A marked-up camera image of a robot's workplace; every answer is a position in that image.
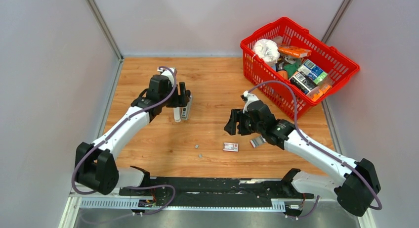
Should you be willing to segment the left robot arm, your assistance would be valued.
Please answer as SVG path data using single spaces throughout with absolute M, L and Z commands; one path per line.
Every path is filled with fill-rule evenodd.
M 138 195 L 150 192 L 146 171 L 131 166 L 119 169 L 116 158 L 131 139 L 149 125 L 163 108 L 172 108 L 175 121 L 191 106 L 192 93 L 184 82 L 170 74 L 153 75 L 149 86 L 130 104 L 125 115 L 104 135 L 91 143 L 81 142 L 76 149 L 73 190 L 82 195 L 98 192 L 107 195 L 115 188 L 132 187 Z

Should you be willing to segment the white stapler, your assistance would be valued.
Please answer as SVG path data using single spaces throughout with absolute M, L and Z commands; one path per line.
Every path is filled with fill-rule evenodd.
M 176 107 L 173 109 L 173 118 L 176 123 L 181 122 L 181 107 Z

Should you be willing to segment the grey stapler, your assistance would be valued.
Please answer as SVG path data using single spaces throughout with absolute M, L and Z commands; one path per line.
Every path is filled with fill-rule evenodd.
M 187 105 L 185 107 L 183 107 L 182 110 L 181 110 L 181 120 L 183 120 L 183 121 L 187 121 L 188 118 L 189 118 L 190 111 L 191 111 L 191 106 L 192 106 L 192 100 L 193 100 L 193 96 L 190 95 Z

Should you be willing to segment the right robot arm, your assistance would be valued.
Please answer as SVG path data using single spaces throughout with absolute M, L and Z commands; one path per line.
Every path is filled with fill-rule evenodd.
M 381 190 L 370 160 L 356 161 L 325 147 L 293 123 L 277 119 L 261 100 L 247 103 L 244 109 L 232 109 L 224 130 L 231 136 L 257 133 L 268 144 L 296 154 L 326 173 L 315 176 L 291 169 L 282 183 L 283 194 L 287 197 L 311 193 L 334 199 L 344 210 L 361 217 L 372 207 Z

